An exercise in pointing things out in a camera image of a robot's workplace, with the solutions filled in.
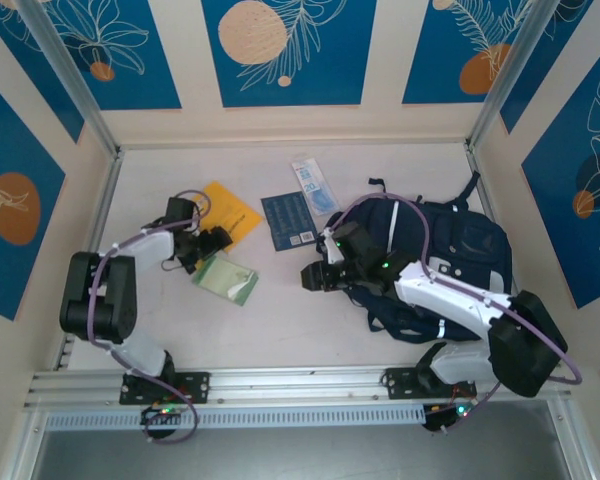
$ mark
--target blue card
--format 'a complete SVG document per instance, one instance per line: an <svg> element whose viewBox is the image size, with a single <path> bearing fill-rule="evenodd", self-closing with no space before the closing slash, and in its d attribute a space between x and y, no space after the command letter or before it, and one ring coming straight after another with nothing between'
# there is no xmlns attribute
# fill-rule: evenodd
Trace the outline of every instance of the blue card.
<svg viewBox="0 0 600 480"><path fill-rule="evenodd" d="M302 192L262 199L276 252L316 243L318 232Z"/></svg>

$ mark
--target yellow envelope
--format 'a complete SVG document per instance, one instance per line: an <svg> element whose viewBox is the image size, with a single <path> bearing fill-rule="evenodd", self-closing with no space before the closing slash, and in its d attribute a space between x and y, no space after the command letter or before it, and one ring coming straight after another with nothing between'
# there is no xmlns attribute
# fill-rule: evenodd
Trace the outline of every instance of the yellow envelope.
<svg viewBox="0 0 600 480"><path fill-rule="evenodd" d="M200 229L224 228L233 240L233 243L225 248L226 252L240 243L262 221L262 217L256 211L218 182L204 187L204 193L211 199L211 210L200 221ZM199 200L200 197L194 198L196 202Z"/></svg>

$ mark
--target navy blue backpack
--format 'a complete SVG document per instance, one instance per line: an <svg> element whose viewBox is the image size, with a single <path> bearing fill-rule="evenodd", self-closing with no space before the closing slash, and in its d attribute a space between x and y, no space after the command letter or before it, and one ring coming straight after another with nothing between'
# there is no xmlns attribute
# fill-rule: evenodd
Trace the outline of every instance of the navy blue backpack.
<svg viewBox="0 0 600 480"><path fill-rule="evenodd" d="M431 233L427 264L476 287L510 293L511 247L507 235L485 215L469 211L467 199L479 176L475 172L462 193L449 202L423 203L421 197L416 201ZM386 192L382 179L370 179L369 183L382 185ZM334 214L327 226L333 225L341 215L341 212ZM404 202L370 198L353 208L344 221L355 221L365 227L374 242L385 250L401 250L418 258L422 253L422 221ZM396 340L410 343L437 338L478 340L470 330L425 308L373 295L361 286L350 286L345 293L352 302L368 310L372 332L386 330Z"/></svg>

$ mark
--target black mounting bracket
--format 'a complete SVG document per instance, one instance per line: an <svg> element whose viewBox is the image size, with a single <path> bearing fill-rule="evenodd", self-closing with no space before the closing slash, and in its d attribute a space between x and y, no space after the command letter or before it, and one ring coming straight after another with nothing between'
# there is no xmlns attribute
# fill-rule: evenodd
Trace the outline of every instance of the black mounting bracket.
<svg viewBox="0 0 600 480"><path fill-rule="evenodd" d="M210 378L209 372L176 372L170 384L193 403L204 404L207 403ZM160 392L156 392L153 386L147 390L146 384L147 381L140 377L125 374L120 387L120 405L184 404L179 397L159 387Z"/></svg>
<svg viewBox="0 0 600 480"><path fill-rule="evenodd" d="M435 389L425 387L418 378L416 367L387 368L382 376L382 384L387 387L390 400L417 400L430 398L473 398L476 396L476 386L469 382L457 385L440 383Z"/></svg>

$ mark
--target white table surface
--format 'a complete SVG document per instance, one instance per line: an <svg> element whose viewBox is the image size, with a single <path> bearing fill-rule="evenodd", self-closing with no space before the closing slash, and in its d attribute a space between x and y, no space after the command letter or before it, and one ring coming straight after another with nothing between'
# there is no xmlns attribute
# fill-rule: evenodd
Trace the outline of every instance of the white table surface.
<svg viewBox="0 0 600 480"><path fill-rule="evenodd" d="M471 171L461 144L295 145L130 150L122 165L102 250L164 213L167 198L217 180L264 216L261 198L299 191L290 163L314 157L345 208L378 191L369 177L384 178L392 193L448 200ZM477 193L469 201L482 211ZM328 216L314 218L320 230ZM195 287L183 270L159 267L138 277L136 328L150 333L177 368L352 366L414 363L429 345L371 333L366 311L341 292L305 291L300 270L319 260L315 246L276 252L267 222L228 255L259 273L244 307ZM117 364L77 341L69 369L115 369Z"/></svg>

